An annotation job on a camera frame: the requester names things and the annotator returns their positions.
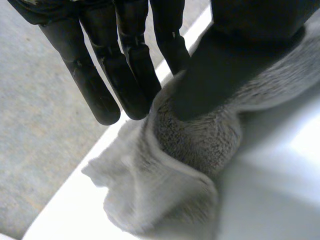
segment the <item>fabric fold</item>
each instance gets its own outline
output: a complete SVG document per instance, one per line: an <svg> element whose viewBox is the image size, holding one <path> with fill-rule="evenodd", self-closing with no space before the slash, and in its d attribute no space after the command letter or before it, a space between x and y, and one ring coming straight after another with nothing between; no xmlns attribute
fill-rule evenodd
<svg viewBox="0 0 320 240"><path fill-rule="evenodd" d="M320 81L318 16L307 23L303 40L291 52L218 109L188 122L175 118L172 95L180 75L160 91L146 119L121 128L117 139L82 170L96 186L108 187L104 210L114 225L140 234L169 218L208 224L208 239L214 238L214 180L241 144L244 126L238 115L275 107Z"/></svg>

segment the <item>concrete floor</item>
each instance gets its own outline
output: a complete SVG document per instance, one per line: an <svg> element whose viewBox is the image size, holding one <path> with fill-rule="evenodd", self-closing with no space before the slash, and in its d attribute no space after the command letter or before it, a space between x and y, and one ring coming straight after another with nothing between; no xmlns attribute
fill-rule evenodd
<svg viewBox="0 0 320 240"><path fill-rule="evenodd" d="M182 34L208 4L186 0ZM163 57L151 11L146 25L157 66ZM96 122L40 29L7 1L0 1L0 46L0 233L21 239L106 127Z"/></svg>

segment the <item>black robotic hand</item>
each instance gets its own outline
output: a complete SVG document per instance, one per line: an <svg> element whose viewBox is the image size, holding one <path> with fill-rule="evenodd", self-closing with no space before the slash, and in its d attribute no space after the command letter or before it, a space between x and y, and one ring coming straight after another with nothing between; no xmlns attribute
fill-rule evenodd
<svg viewBox="0 0 320 240"><path fill-rule="evenodd" d="M148 0L8 0L31 24L39 25L60 53L97 121L112 125L120 108L99 76L84 42L82 26L127 115L143 119L161 85L145 44ZM173 74L190 56L179 34L184 0L151 0L157 44ZM124 54L118 44L118 34Z"/></svg>

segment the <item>robot finger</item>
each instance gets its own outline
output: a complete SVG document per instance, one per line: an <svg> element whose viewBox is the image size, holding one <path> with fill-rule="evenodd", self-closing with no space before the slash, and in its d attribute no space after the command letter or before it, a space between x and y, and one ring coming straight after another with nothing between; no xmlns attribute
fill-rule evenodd
<svg viewBox="0 0 320 240"><path fill-rule="evenodd" d="M118 44L115 6L111 1L83 3L79 15L96 57L126 114L140 120L149 113L149 103Z"/></svg>
<svg viewBox="0 0 320 240"><path fill-rule="evenodd" d="M117 26L126 60L149 106L161 90L144 32L148 0L115 0Z"/></svg>
<svg viewBox="0 0 320 240"><path fill-rule="evenodd" d="M116 123L120 109L92 62L79 19L61 19L40 25L40 29L60 53L97 121L102 125Z"/></svg>

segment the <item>white table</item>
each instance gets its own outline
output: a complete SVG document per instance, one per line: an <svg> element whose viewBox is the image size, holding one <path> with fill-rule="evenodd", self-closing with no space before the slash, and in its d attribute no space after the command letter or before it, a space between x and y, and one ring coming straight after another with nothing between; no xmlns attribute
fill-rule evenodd
<svg viewBox="0 0 320 240"><path fill-rule="evenodd" d="M207 8L187 33L188 47L210 21ZM169 68L157 69L164 79ZM238 154L223 172L218 240L320 240L320 85L280 107L251 114ZM135 237L103 210L106 188L81 173L117 136L110 127L30 226L23 240L199 240L197 226L164 223Z"/></svg>

